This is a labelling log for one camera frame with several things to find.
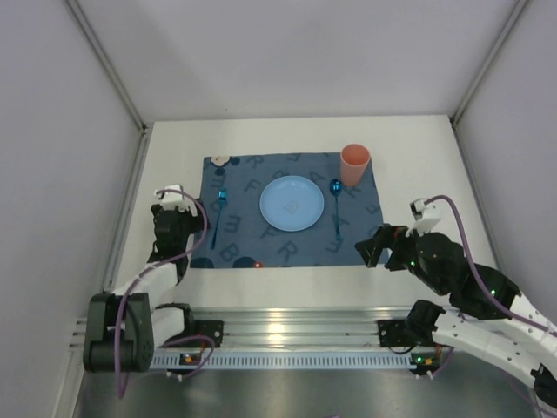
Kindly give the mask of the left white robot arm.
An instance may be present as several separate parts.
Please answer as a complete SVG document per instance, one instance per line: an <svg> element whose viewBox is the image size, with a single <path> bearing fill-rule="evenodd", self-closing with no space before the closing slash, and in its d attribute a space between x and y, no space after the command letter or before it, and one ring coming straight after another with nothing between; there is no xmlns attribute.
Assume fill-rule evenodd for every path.
<svg viewBox="0 0 557 418"><path fill-rule="evenodd" d="M143 373L159 347L180 347L197 335L191 308L186 303L164 303L164 294L185 277L191 251L189 238L206 235L210 227L201 199L196 213L182 206L188 194L171 199L163 190L151 207L155 241L144 267L135 278L111 292L91 297L84 337L83 364L90 373Z"/></svg>

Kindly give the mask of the blue plastic plate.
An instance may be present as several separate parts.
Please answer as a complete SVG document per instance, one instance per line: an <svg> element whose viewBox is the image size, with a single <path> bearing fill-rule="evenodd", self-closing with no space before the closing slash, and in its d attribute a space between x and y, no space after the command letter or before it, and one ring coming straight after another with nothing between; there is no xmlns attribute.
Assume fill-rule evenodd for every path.
<svg viewBox="0 0 557 418"><path fill-rule="evenodd" d="M283 232L299 232L322 216L325 198L319 187L301 176L274 179L262 191L259 210L264 220Z"/></svg>

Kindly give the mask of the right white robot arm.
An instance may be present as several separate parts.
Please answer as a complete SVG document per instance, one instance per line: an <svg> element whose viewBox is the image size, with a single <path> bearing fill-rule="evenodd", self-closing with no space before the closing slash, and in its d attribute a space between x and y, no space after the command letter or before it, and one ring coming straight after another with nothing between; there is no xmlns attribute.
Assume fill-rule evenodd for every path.
<svg viewBox="0 0 557 418"><path fill-rule="evenodd" d="M556 327L504 274L471 265L462 245L442 233L418 235L405 226L384 224L355 245L366 267L385 264L407 271L450 307L417 300L404 320L413 345L457 348L509 373L550 407L556 405Z"/></svg>

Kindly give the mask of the pink plastic cup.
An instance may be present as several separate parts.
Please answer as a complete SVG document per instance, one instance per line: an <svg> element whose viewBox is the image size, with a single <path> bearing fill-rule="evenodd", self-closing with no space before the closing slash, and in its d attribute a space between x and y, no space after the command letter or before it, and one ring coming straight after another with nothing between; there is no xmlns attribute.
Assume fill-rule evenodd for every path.
<svg viewBox="0 0 557 418"><path fill-rule="evenodd" d="M340 179L345 186L354 187L362 179L371 160L369 151L360 144L349 144L340 153Z"/></svg>

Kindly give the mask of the blue lettered cloth placemat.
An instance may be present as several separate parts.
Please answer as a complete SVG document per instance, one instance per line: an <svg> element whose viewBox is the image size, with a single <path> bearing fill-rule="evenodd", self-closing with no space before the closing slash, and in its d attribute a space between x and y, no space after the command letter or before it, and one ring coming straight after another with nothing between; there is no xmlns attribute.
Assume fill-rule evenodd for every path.
<svg viewBox="0 0 557 418"><path fill-rule="evenodd" d="M310 179L322 191L325 208L321 218L304 231L289 233L270 226L259 210L265 187L284 176ZM194 268L254 268L357 266L362 259L355 244L373 236L383 222L373 166L360 182L344 186L339 196L342 240L336 240L332 179L340 177L337 152L275 153L231 157L206 157L203 161L200 198L205 203L211 230L194 253ZM218 212L218 191L228 191L221 213L217 243L210 249Z"/></svg>

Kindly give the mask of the blue plastic spoon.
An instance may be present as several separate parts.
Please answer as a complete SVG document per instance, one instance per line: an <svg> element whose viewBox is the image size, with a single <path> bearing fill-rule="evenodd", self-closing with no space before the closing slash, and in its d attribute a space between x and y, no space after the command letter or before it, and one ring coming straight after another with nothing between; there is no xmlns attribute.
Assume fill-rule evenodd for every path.
<svg viewBox="0 0 557 418"><path fill-rule="evenodd" d="M340 222L339 222L339 196L342 193L342 183L339 179L332 179L329 184L329 191L334 197L335 203L335 214L334 214L334 225L335 225L335 235L336 240L342 240L340 233Z"/></svg>

